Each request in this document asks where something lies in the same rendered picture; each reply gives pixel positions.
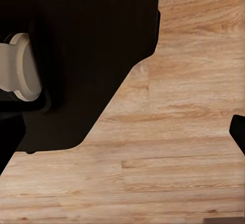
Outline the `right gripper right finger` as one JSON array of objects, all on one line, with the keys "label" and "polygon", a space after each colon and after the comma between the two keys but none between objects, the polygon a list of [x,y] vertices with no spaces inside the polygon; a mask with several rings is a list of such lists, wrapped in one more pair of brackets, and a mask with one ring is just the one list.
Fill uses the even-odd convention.
[{"label": "right gripper right finger", "polygon": [[233,115],[229,133],[245,155],[245,116]]}]

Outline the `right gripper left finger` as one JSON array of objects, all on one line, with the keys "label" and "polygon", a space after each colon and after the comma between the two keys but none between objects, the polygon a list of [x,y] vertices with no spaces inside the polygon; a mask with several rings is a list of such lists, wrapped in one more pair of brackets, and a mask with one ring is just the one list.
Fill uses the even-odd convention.
[{"label": "right gripper left finger", "polygon": [[21,115],[0,120],[0,175],[26,134],[26,126]]}]

